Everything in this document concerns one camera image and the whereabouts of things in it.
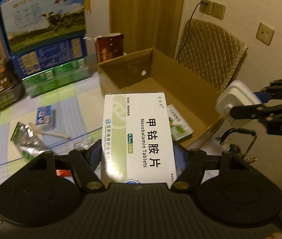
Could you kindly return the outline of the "white power adapter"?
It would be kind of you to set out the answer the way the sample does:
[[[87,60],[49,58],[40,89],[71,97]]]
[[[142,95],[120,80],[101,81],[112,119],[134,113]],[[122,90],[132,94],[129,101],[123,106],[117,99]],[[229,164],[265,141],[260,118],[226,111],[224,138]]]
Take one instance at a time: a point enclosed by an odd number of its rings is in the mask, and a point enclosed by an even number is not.
[[[242,82],[234,80],[218,97],[217,112],[234,128],[241,128],[251,120],[235,120],[230,117],[230,109],[235,106],[258,105],[260,99]]]

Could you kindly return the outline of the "white Mecobalamin tablets box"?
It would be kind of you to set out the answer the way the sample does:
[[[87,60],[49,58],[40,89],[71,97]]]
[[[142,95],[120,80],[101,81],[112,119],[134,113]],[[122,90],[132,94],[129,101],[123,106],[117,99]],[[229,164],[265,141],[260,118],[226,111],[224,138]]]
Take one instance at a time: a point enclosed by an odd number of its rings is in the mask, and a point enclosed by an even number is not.
[[[164,93],[107,94],[102,121],[101,181],[165,183],[177,177]]]

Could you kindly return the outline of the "blue white gum tin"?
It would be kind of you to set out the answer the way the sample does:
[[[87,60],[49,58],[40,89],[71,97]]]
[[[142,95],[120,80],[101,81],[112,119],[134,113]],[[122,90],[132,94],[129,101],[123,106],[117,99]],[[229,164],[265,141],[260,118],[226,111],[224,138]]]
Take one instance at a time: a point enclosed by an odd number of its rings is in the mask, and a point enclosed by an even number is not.
[[[55,128],[55,110],[51,105],[38,108],[35,125],[43,131],[51,131]]]

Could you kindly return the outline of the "beige speckled spoon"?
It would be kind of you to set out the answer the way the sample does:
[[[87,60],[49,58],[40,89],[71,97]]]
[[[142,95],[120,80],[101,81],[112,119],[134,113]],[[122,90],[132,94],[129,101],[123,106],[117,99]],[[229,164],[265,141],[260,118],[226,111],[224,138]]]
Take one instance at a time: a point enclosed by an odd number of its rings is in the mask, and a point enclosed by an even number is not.
[[[65,135],[65,134],[62,134],[62,133],[54,133],[54,132],[50,132],[50,131],[43,131],[41,127],[37,127],[36,125],[34,125],[31,122],[28,125],[33,131],[37,132],[38,134],[53,136],[53,137],[62,138],[62,139],[66,139],[66,140],[70,139],[70,137],[68,135]]]

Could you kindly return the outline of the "red snack packet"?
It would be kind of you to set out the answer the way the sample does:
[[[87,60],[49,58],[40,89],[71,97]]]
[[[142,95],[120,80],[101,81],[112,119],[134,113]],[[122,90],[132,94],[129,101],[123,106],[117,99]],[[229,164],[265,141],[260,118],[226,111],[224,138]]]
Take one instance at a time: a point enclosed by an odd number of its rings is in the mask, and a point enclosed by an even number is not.
[[[62,169],[57,169],[56,174],[59,177],[71,177],[71,171],[70,170],[62,170]]]

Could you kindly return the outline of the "green white medicine box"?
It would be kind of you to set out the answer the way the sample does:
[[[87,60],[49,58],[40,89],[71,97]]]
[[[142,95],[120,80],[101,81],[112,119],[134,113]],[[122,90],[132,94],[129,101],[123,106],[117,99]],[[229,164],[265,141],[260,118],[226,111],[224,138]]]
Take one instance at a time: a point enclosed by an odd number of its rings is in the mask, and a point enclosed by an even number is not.
[[[183,142],[191,138],[193,129],[173,104],[167,105],[167,112],[173,139],[177,142]]]

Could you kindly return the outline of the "silver green foil pouch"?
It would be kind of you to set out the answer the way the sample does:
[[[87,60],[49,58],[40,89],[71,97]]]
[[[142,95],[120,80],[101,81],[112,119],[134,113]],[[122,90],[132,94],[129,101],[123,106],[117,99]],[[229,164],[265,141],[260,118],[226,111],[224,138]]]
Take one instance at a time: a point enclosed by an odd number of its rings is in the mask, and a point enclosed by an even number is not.
[[[10,141],[15,145],[21,155],[29,161],[49,151],[49,148],[42,143],[34,131],[22,122],[16,124]]]

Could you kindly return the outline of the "quilted beige chair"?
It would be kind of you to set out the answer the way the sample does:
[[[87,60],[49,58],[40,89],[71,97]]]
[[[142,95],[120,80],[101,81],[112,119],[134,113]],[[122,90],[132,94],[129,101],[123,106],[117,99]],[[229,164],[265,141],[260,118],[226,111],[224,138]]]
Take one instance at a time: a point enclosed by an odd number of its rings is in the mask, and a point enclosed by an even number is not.
[[[219,92],[237,78],[247,45],[222,27],[188,19],[181,33],[176,60]]]

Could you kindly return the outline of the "brown cardboard box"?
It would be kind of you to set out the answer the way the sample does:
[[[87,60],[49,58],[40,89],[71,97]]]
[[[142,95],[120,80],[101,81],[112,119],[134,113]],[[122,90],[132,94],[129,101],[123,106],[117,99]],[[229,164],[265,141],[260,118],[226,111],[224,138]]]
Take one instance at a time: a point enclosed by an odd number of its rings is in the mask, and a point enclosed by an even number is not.
[[[104,61],[97,66],[102,93],[164,92],[193,129],[181,145],[200,148],[216,133],[222,117],[215,106],[220,92],[200,76],[154,48]]]

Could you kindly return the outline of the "wooden door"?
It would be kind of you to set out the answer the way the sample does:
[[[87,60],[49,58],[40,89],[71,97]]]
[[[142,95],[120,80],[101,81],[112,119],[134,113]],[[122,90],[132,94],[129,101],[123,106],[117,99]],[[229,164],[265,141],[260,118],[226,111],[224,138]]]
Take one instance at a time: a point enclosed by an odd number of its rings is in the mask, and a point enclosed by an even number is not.
[[[156,48],[173,58],[184,0],[109,0],[110,31],[124,35],[124,51]]]

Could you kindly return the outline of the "milk carton box with cow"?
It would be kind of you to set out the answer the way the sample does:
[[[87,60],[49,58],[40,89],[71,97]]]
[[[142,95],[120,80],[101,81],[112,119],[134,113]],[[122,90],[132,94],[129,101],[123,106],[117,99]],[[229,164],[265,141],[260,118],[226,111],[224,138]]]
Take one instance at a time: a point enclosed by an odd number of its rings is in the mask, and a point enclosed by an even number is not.
[[[85,33],[84,0],[8,0],[0,5],[13,53]]]

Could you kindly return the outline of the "beige wall socket right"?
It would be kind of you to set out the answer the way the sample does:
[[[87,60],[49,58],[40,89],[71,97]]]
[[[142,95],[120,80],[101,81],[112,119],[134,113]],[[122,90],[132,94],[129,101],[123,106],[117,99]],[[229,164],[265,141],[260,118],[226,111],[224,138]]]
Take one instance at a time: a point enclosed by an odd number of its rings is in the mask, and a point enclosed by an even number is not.
[[[264,23],[260,22],[256,32],[256,38],[269,46],[271,44],[275,31]]]

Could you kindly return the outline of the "beige wall socket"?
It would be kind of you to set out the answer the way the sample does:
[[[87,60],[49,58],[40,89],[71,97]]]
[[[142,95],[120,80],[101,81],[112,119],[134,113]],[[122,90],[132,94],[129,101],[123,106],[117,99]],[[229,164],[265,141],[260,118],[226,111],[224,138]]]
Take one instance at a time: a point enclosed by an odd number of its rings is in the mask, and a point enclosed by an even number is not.
[[[226,6],[217,2],[212,3],[211,16],[223,20],[225,15]]]
[[[275,31],[264,23],[260,22],[256,32],[256,38],[269,46],[271,44]]]

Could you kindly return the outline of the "beige wall socket middle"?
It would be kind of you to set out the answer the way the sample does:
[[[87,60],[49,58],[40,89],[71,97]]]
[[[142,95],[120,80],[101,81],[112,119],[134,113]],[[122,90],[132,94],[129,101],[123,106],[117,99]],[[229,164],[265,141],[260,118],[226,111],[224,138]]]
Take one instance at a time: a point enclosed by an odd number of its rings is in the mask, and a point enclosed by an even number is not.
[[[223,20],[225,15],[226,6],[217,2],[212,3],[211,16]]]

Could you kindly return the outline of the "wall socket with plug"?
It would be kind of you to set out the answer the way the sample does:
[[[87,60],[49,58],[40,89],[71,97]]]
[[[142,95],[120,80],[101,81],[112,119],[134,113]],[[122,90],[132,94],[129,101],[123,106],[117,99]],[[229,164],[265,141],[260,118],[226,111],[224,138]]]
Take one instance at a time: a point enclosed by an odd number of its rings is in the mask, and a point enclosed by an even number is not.
[[[200,12],[210,15],[212,10],[212,1],[200,0]]]

